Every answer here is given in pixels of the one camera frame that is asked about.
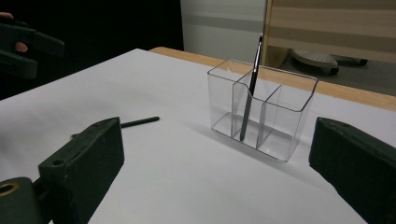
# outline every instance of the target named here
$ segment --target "black stylus lying on table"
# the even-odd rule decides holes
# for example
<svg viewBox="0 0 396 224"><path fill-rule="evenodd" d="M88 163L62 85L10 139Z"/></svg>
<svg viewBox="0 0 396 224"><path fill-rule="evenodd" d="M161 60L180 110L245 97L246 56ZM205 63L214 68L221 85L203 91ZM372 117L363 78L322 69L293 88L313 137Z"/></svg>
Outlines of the black stylus lying on table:
<svg viewBox="0 0 396 224"><path fill-rule="evenodd" d="M122 123L120 126L121 126L121 128L128 128L128 127L132 127L132 126L136 126L136 125L140 125L140 124L154 122L159 119L160 119L160 117L152 117L152 118L148 118L148 119L138 119L138 120ZM74 138L74 137L76 137L76 135L78 135L78 133L72 134L70 137Z"/></svg>

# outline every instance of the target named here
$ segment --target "pen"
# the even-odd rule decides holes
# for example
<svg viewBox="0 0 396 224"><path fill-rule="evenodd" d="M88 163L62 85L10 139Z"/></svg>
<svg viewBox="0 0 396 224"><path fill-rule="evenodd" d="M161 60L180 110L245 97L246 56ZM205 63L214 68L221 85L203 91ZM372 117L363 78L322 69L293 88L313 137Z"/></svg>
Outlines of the pen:
<svg viewBox="0 0 396 224"><path fill-rule="evenodd" d="M136 125L140 125L140 124L154 122L159 119L160 119L160 117L152 117L152 118L148 118L148 119L138 119L138 120L122 123L120 126L121 126L121 128L128 128L128 127L132 127L132 126L136 126ZM70 137L74 138L77 135L78 135L78 133L75 133L75 134L72 134Z"/></svg>
<svg viewBox="0 0 396 224"><path fill-rule="evenodd" d="M253 94L254 94L254 88L256 87L257 75L259 74L260 58L261 57L262 57L262 33L260 34L259 46L257 47L256 57L254 59L254 64L253 64L253 72L251 73L250 86L248 88L248 91L250 92L250 94L247 94L247 104L245 106L245 113L244 113L244 117L242 120L241 134L239 136L239 139L241 140L241 142L244 141L244 139L245 139L245 134L246 134L247 127L248 127L248 115L250 113L250 106L251 106L251 100L252 100Z"/></svg>

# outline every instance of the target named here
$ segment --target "wooden table edge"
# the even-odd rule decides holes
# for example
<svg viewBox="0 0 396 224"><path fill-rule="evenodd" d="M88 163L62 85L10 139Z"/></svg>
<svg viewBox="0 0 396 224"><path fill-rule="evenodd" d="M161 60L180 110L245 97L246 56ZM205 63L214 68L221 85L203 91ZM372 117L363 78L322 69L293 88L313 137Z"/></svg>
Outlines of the wooden table edge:
<svg viewBox="0 0 396 224"><path fill-rule="evenodd" d="M178 49L169 49L165 47L154 48L151 49L150 52L213 67L224 61L222 59L190 53ZM370 105L378 108L396 111L396 96L355 89L324 81L320 81L318 83L316 92L364 105Z"/></svg>

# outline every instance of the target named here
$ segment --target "white table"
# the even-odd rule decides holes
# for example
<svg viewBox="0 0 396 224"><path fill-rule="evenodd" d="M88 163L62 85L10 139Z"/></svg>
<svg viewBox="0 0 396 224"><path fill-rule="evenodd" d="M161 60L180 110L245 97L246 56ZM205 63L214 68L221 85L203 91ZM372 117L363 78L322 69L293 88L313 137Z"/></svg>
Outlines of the white table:
<svg viewBox="0 0 396 224"><path fill-rule="evenodd" d="M396 146L396 113L316 93L303 141L280 163L210 130L212 67L135 49L0 102L0 180L37 165L102 119L122 129L125 163L90 223L364 223L309 167L317 116Z"/></svg>

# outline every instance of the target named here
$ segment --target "white wall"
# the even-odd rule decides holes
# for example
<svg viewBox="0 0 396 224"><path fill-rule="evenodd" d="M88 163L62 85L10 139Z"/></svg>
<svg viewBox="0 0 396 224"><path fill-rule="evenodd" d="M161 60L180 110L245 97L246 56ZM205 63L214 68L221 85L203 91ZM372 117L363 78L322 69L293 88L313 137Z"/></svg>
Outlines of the white wall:
<svg viewBox="0 0 396 224"><path fill-rule="evenodd" d="M180 0L184 50L253 63L264 0Z"/></svg>

